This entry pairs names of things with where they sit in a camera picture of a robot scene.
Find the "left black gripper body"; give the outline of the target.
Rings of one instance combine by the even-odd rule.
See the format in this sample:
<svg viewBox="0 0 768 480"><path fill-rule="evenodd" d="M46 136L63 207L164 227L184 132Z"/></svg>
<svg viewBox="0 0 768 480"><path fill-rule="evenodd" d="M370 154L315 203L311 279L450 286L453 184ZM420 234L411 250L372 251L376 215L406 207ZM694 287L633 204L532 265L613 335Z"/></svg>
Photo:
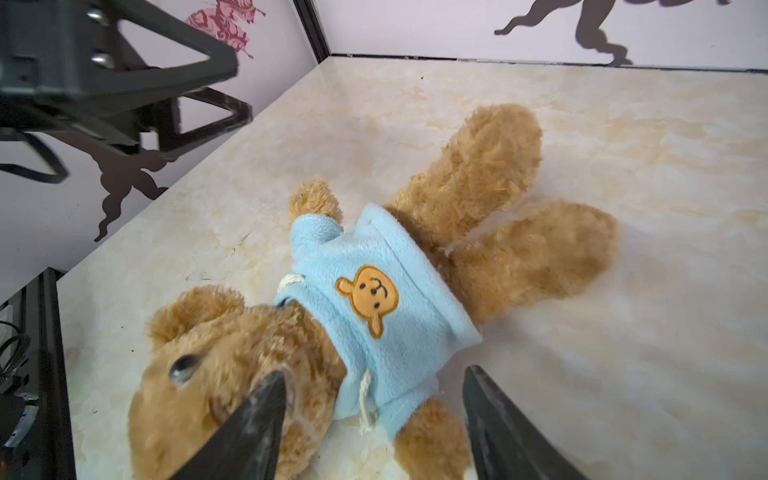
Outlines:
<svg viewBox="0 0 768 480"><path fill-rule="evenodd" d="M109 105L112 74L128 69L118 24L130 1L4 1L1 4L1 138L24 132L82 134L137 150L133 108Z"/></svg>

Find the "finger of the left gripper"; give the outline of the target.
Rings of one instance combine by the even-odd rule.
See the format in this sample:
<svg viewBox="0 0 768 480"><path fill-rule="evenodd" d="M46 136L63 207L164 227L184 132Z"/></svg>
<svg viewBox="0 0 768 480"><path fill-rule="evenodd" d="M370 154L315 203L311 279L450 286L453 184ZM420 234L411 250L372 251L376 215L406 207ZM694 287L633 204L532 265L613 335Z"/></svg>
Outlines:
<svg viewBox="0 0 768 480"><path fill-rule="evenodd" d="M152 130L162 153L187 153L232 133L253 119L250 104L210 87L152 107Z"/></svg>
<svg viewBox="0 0 768 480"><path fill-rule="evenodd" d="M118 18L207 56L170 68L107 73L107 112L119 114L228 80L237 75L234 49L147 1L115 1Z"/></svg>

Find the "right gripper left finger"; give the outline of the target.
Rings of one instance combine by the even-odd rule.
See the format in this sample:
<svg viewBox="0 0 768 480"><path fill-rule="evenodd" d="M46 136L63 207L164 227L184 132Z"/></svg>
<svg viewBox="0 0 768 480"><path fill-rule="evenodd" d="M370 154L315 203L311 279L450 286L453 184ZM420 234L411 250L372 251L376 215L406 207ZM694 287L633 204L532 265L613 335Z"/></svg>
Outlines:
<svg viewBox="0 0 768 480"><path fill-rule="evenodd" d="M172 480L276 478L287 406L284 375L267 375Z"/></svg>

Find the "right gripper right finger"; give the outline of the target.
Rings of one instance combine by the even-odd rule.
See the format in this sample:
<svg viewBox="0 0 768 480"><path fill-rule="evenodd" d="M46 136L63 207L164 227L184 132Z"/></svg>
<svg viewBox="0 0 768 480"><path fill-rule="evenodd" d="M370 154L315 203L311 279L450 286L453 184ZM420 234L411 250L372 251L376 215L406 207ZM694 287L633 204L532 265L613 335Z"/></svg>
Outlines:
<svg viewBox="0 0 768 480"><path fill-rule="evenodd" d="M478 365L466 368L462 399L480 480L585 480Z"/></svg>

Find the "light blue bear shirt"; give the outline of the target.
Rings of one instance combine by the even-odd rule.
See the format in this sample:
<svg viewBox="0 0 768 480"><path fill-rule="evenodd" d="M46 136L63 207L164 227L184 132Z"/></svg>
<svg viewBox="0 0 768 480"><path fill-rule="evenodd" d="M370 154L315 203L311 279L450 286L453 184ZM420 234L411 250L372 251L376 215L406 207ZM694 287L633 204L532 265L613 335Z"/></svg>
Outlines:
<svg viewBox="0 0 768 480"><path fill-rule="evenodd" d="M347 375L335 419L359 417L395 437L438 393L437 374L482 337L403 226L369 204L355 227L306 214L292 224L293 266L275 303L303 306L325 329Z"/></svg>

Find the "brown teddy bear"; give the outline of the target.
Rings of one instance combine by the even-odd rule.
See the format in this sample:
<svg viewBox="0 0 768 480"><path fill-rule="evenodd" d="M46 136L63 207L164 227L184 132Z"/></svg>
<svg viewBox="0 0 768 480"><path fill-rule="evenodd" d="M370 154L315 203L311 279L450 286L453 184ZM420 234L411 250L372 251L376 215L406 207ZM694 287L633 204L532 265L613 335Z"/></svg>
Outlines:
<svg viewBox="0 0 768 480"><path fill-rule="evenodd" d="M541 128L515 104L476 109L441 156L386 204L422 249L480 333L509 310L583 293L618 251L613 216L555 201L471 239L491 214L515 205L534 183ZM302 184L293 222L306 214L343 214L329 185ZM346 367L323 326L300 304L249 306L231 288L199 286L158 310L148 324L152 358L128 417L134 475L167 479L187 463L270 373L286 378L277 475L298 477L336 420ZM461 421L438 393L393 442L412 479L460 479L471 464Z"/></svg>

